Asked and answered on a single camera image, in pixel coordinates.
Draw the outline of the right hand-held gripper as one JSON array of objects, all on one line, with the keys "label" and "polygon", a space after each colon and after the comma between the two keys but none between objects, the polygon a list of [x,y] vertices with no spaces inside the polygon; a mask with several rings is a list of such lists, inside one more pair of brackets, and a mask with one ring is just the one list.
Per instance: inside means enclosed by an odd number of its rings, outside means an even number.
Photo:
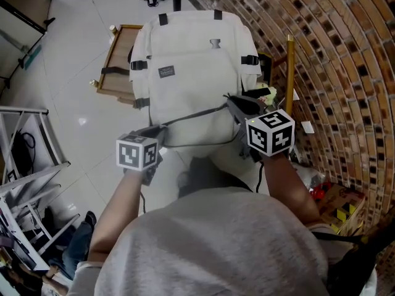
[{"label": "right hand-held gripper", "polygon": [[295,121],[284,110],[261,114],[260,101],[240,95],[230,96],[227,107],[239,125],[242,157],[250,157],[256,163],[263,155],[271,157],[294,146]]}]

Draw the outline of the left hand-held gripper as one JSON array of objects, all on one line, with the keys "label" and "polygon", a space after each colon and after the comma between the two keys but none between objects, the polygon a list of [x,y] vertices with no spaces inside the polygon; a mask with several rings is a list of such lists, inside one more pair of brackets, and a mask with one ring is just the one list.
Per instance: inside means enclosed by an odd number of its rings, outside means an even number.
[{"label": "left hand-held gripper", "polygon": [[155,125],[121,135],[116,140],[117,166],[142,173],[142,184],[150,186],[162,161],[159,149],[165,144],[167,131],[167,126]]}]

